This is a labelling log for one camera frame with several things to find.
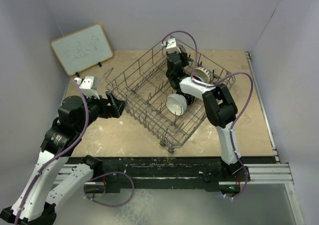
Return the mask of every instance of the metal wire rack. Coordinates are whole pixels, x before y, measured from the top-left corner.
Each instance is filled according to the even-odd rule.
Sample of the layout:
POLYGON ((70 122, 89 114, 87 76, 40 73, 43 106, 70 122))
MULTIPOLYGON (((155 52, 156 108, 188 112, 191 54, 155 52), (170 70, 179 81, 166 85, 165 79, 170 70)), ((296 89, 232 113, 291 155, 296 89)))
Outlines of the metal wire rack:
MULTIPOLYGON (((191 63, 185 70, 190 74, 194 64, 191 54, 195 50, 182 41, 177 41, 189 54, 191 63)), ((198 53, 197 63, 213 73, 212 83, 230 73, 201 53, 198 53)), ((104 74, 107 89, 113 91, 118 99, 128 102, 126 111, 155 135, 163 147, 167 146, 170 153, 174 153, 175 148, 182 147, 206 118, 203 102, 199 99, 188 106, 181 116, 176 116, 167 109, 166 97, 175 91, 165 76, 166 54, 161 42, 113 80, 109 78, 112 70, 104 74)), ((230 77, 224 83, 230 89, 235 81, 235 77, 230 77)))

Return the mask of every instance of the cable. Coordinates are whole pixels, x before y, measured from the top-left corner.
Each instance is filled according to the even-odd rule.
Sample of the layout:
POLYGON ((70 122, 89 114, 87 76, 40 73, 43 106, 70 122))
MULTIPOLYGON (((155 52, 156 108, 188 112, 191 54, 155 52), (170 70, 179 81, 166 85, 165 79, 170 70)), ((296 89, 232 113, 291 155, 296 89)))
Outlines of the cable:
POLYGON ((243 109, 242 109, 242 110, 240 111, 240 113, 238 114, 237 118, 234 120, 234 122, 233 122, 232 125, 230 126, 230 133, 229 133, 230 142, 231 142, 231 146, 232 146, 232 148, 233 148, 233 152, 234 152, 234 154, 235 154, 235 157, 236 157, 237 161, 238 161, 239 164, 243 167, 243 170, 244 170, 244 173, 245 173, 245 184, 244 184, 243 188, 241 189, 241 191, 240 191, 237 195, 235 195, 235 196, 233 196, 233 197, 226 196, 227 198, 230 198, 230 199, 237 198, 237 197, 239 197, 239 196, 246 190, 247 183, 248 183, 248 171, 247 171, 246 167, 244 166, 243 162, 240 160, 238 154, 236 153, 236 148, 235 148, 235 144, 234 144, 234 139, 233 139, 233 135, 232 135, 232 130, 233 130, 233 128, 234 128, 236 122, 237 122, 238 119, 240 118, 240 116, 242 116, 242 114, 244 113, 244 111, 245 111, 245 109, 247 108, 248 103, 249 103, 249 101, 250 101, 250 99, 251 99, 251 96, 252 96, 253 90, 254 90, 253 78, 252 78, 251 75, 248 74, 247 72, 235 72, 235 73, 228 74, 227 76, 225 76, 224 78, 220 79, 219 81, 217 81, 217 82, 216 82, 215 84, 213 84, 213 85, 196 81, 195 79, 193 79, 193 74, 194 74, 194 71, 195 71, 196 66, 197 66, 197 54, 198 54, 198 49, 197 49, 197 44, 196 44, 196 41, 195 41, 194 37, 193 37, 190 33, 186 32, 186 31, 176 30, 176 31, 173 31, 173 32, 169 33, 168 35, 166 35, 166 36, 164 37, 164 39, 162 40, 162 43, 164 42, 164 40, 165 40, 168 36, 172 35, 173 33, 177 33, 177 32, 187 34, 187 35, 193 40, 193 42, 194 42, 194 46, 195 46, 195 65, 194 65, 193 70, 192 70, 191 75, 190 75, 191 81, 192 81, 193 83, 195 83, 195 84, 197 84, 197 85, 200 85, 200 86, 203 86, 203 87, 206 87, 206 88, 215 88, 218 84, 222 83, 224 80, 226 80, 226 79, 228 79, 228 78, 230 78, 230 77, 232 77, 232 76, 238 75, 238 74, 244 74, 244 75, 248 76, 248 78, 249 78, 249 80, 250 80, 250 91, 249 91, 249 95, 248 95, 247 101, 246 101, 246 103, 245 103, 243 109))
POLYGON ((34 176, 34 178, 32 179, 29 187, 27 188, 27 190, 25 191, 25 194, 22 198, 22 201, 21 201, 21 204, 19 206, 19 211, 17 212, 16 216, 15 216, 15 220, 14 220, 14 225, 17 225, 18 222, 19 222, 19 218, 20 218, 20 215, 22 213, 22 210, 23 210, 23 206, 25 204, 25 201, 28 197, 28 195, 30 194, 33 186, 35 185, 36 181, 38 180, 38 178, 41 176, 42 172, 44 171, 44 169, 50 164, 52 163, 54 160, 60 158, 61 156, 63 156, 64 154, 66 154, 67 152, 69 152, 71 149, 73 149, 79 142, 80 140, 82 139, 88 125, 89 125, 89 109, 88 109, 88 105, 86 103, 86 100, 85 100, 85 97, 84 95, 82 94, 82 91, 80 89, 80 87, 77 85, 76 81, 74 80, 73 81, 77 91, 80 93, 80 97, 82 99, 82 102, 83 102, 83 105, 84 105, 84 110, 85 110, 85 122, 84 122, 84 127, 83 127, 83 130, 81 132, 81 134, 79 135, 79 137, 66 149, 64 150, 63 152, 57 154, 56 156, 54 156, 52 159, 50 159, 48 162, 46 162, 45 164, 42 165, 42 167, 38 170, 38 174, 34 176))
POLYGON ((91 201, 93 201, 93 202, 95 202, 95 203, 97 203, 97 204, 99 204, 99 205, 103 205, 103 206, 106 206, 106 207, 116 208, 116 207, 121 207, 121 206, 127 204, 127 203, 132 199, 132 197, 133 197, 133 195, 134 195, 134 183, 133 183, 133 180, 130 178, 130 176, 128 176, 127 174, 122 173, 122 172, 118 172, 118 171, 114 171, 114 172, 106 173, 106 174, 100 175, 100 176, 98 176, 98 177, 95 177, 95 178, 91 179, 90 182, 95 181, 95 180, 97 180, 97 179, 99 179, 99 178, 102 178, 102 177, 105 177, 105 176, 112 175, 112 174, 122 174, 122 175, 124 175, 125 177, 127 177, 127 178, 130 180, 131 184, 132 184, 132 192, 131 192, 131 195, 130 195, 130 197, 129 197, 125 202, 123 202, 123 203, 121 203, 121 204, 106 204, 106 203, 97 201, 97 200, 95 200, 95 199, 89 197, 89 196, 87 195, 87 193, 84 191, 85 197, 86 197, 88 200, 91 200, 91 201))

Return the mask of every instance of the small whiteboard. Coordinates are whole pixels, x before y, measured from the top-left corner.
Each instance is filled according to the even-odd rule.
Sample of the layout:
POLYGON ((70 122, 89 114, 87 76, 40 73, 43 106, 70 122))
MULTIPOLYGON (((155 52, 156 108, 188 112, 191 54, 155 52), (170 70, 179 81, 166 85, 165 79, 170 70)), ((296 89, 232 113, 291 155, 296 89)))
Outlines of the small whiteboard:
POLYGON ((51 42, 51 47, 68 75, 85 70, 113 56, 100 24, 55 39, 51 42))

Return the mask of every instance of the beige tabletop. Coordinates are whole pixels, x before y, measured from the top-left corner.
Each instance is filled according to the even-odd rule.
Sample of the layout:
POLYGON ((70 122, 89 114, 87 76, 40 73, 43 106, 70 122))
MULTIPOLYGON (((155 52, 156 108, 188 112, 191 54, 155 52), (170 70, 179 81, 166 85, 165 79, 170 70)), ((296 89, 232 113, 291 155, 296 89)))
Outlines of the beige tabletop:
MULTIPOLYGON (((250 73, 244 51, 203 50, 200 52, 231 72, 250 73)), ((102 67, 93 66, 82 71, 80 76, 82 78, 87 75, 99 77, 98 92, 105 97, 104 73, 113 67, 114 70, 110 76, 115 78, 144 53, 145 51, 140 50, 114 51, 113 58, 103 62, 102 67)), ((249 79, 245 75, 237 75, 236 83, 230 92, 239 111, 247 100, 249 89, 249 79)), ((66 96, 70 95, 77 95, 71 81, 66 92, 66 96)), ((243 156, 273 156, 266 122, 255 90, 245 113, 236 124, 236 136, 239 151, 243 156)), ((184 146, 175 149, 174 156, 220 156, 220 153, 217 131, 205 119, 184 146)), ((82 142, 76 147, 72 156, 83 157, 88 154, 98 157, 172 156, 160 145, 155 136, 126 111, 119 119, 98 118, 89 126, 82 142)))

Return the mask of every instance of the wall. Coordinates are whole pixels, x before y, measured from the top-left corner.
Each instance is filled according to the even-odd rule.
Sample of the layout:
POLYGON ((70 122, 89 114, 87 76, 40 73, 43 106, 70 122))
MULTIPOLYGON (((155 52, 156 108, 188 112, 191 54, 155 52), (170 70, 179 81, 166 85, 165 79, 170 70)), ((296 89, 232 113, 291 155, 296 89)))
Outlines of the wall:
POLYGON ((319 0, 281 0, 252 63, 281 162, 307 224, 319 224, 319 0))
POLYGON ((22 192, 61 103, 68 77, 49 46, 60 36, 45 0, 0 0, 1 209, 22 192))
POLYGON ((183 29, 199 48, 244 50, 257 43, 279 1, 47 0, 64 34, 101 22, 113 49, 148 49, 183 29))

